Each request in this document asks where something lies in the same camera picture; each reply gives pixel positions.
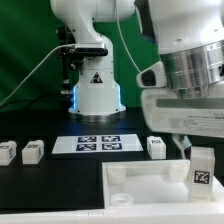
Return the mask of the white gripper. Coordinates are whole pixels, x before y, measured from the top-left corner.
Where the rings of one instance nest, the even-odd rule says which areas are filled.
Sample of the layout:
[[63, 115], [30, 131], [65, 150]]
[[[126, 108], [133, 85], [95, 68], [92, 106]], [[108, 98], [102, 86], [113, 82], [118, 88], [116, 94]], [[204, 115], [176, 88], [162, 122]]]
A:
[[223, 98], [181, 99], [166, 89], [145, 89], [141, 102], [147, 126], [153, 132], [172, 133], [183, 159], [192, 146], [187, 135], [224, 138]]

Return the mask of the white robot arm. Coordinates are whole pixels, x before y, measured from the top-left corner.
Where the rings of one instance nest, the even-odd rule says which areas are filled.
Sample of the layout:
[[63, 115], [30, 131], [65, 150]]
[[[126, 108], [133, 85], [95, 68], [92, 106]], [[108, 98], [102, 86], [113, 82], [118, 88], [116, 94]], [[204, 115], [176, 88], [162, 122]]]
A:
[[75, 39], [79, 81], [73, 112], [83, 118], [123, 112], [114, 80], [113, 44], [96, 22], [136, 14], [159, 61], [141, 71], [147, 126], [170, 133], [179, 148], [189, 135], [224, 138], [224, 0], [50, 0]]

